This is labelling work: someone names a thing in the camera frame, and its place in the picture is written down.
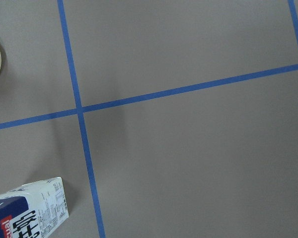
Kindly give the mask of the blue white milk carton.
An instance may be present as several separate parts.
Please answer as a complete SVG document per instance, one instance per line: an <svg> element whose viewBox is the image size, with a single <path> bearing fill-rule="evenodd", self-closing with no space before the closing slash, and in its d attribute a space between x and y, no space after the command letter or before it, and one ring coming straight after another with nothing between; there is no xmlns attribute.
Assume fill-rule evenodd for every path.
<svg viewBox="0 0 298 238"><path fill-rule="evenodd" d="M68 217L61 177L0 194L0 238L48 238Z"/></svg>

